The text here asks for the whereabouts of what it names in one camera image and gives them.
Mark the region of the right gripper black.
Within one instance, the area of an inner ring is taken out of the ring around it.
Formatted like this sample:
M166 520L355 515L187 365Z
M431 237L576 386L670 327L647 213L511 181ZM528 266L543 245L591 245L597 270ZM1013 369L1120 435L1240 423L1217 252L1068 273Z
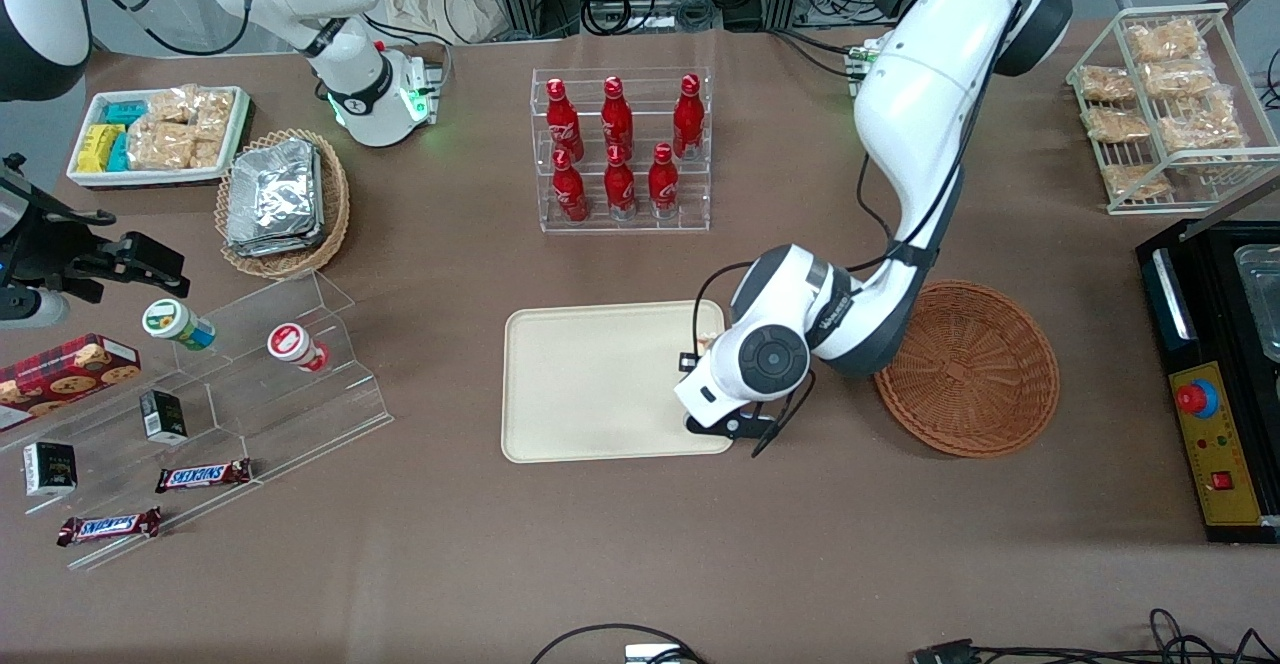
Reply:
M145 234L109 241L91 234L100 210L74 210L24 177L23 155L3 157L3 301L42 303L44 296L69 294L99 303L101 284L147 284L174 298L189 296L186 257Z

